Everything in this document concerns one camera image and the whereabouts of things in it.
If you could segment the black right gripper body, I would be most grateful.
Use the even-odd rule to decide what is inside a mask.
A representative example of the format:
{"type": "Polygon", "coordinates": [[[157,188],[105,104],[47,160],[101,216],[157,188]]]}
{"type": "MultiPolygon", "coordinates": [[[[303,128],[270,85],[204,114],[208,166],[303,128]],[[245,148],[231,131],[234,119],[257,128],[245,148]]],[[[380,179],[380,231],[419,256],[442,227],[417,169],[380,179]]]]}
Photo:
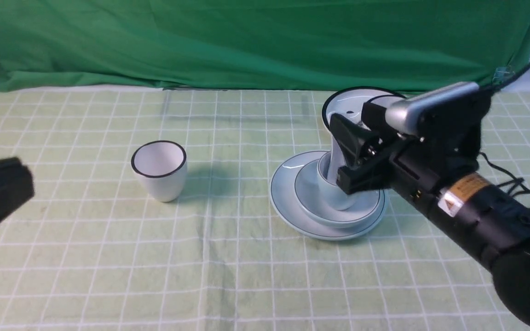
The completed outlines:
{"type": "Polygon", "coordinates": [[[481,122],[491,106],[491,94],[461,97],[421,116],[421,136],[400,136],[387,125],[377,131],[391,155],[392,186],[410,183],[423,191],[478,169],[481,122]]]}

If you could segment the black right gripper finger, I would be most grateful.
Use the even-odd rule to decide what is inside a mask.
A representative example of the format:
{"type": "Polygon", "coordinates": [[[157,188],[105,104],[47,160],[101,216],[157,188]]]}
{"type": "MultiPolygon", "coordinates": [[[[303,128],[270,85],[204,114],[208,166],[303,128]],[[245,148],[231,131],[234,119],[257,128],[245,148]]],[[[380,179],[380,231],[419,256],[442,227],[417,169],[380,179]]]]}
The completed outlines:
{"type": "Polygon", "coordinates": [[[377,132],[363,128],[339,113],[331,115],[329,129],[343,153],[347,167],[387,166],[387,153],[381,146],[381,137],[377,132]]]}
{"type": "Polygon", "coordinates": [[[392,188],[394,175],[390,159],[389,154],[357,158],[352,165],[345,165],[337,170],[337,186],[347,195],[389,190],[392,188]]]}

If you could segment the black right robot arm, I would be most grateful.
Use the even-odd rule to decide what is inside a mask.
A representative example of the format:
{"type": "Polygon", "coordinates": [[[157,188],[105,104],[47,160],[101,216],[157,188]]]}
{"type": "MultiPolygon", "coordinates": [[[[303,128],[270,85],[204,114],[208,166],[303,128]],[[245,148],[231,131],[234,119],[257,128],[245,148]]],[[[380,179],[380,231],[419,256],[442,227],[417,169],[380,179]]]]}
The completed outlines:
{"type": "Polygon", "coordinates": [[[530,326],[530,207],[477,172],[491,98],[478,91],[430,106],[416,134],[387,124],[387,109],[373,103],[362,107],[365,128],[330,113],[329,102],[323,120],[346,159],[341,190],[394,190],[488,270],[499,299],[530,326]]]}

